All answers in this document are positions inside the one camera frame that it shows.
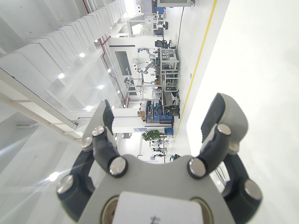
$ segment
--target potted plant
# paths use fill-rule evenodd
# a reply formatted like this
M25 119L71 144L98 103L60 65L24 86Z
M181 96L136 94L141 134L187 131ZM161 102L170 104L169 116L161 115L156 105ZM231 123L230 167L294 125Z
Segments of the potted plant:
M160 132L158 130L147 131L142 134L142 138L145 141L155 140L160 138Z

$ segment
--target white floor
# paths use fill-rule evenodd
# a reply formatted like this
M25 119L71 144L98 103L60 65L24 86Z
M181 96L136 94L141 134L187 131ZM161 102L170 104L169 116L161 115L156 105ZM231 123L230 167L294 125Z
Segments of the white floor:
M197 155L211 101L217 92L231 95L249 121L239 155L264 195L251 223L298 223L299 0L231 0L222 26L226 0L218 0L194 71L213 1L196 0L184 9L178 46L182 109L187 102L175 123L171 154ZM168 8L168 19L177 23L181 10Z

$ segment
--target industrial robot arm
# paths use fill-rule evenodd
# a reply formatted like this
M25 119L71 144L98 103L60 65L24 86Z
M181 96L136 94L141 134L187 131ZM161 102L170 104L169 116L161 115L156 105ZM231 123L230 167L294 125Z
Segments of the industrial robot arm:
M79 224L119 223L120 218L122 223L126 223L124 215L130 210L132 200L125 198L128 194L138 196L135 200L138 202L133 203L137 208L149 195L173 203L179 200L182 205L190 204L190 201L196 203L200 206L197 213L200 220L192 223L243 224L256 213L262 192L249 179L237 155L248 124L231 97L217 94L211 104L202 125L203 148L200 154L197 157L178 157L167 164L153 165L132 155L120 156L112 143L112 122L112 111L107 100L103 101L83 135L83 151L70 174L57 187L63 208ZM107 172L95 190L88 177L92 155ZM221 161L230 176L222 194L209 176ZM157 178L162 183L158 187ZM129 218L130 223L141 223L138 215Z
M143 70L142 70L142 69L139 69L139 70L137 70L137 72L139 72L139 73L143 73L143 74L148 74L148 71L147 71L147 70L148 70L150 67L153 68L153 67L155 66L155 59L156 59L156 56L155 56L154 54L151 54L151 53L150 53L150 49L149 49L149 48L140 47L140 48L137 49L138 53L139 53L140 51L143 51L143 50L145 50L146 53L148 54L150 61L149 61L149 63L146 65L146 67L145 67Z

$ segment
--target blue container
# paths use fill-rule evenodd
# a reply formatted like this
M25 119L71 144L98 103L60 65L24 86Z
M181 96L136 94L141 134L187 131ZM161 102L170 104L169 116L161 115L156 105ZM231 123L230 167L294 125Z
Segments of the blue container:
M157 11L159 12L159 14L163 14L164 13L164 8L163 7L157 7Z
M173 128L169 127L169 128L164 128L164 134L168 135L168 134L173 134Z

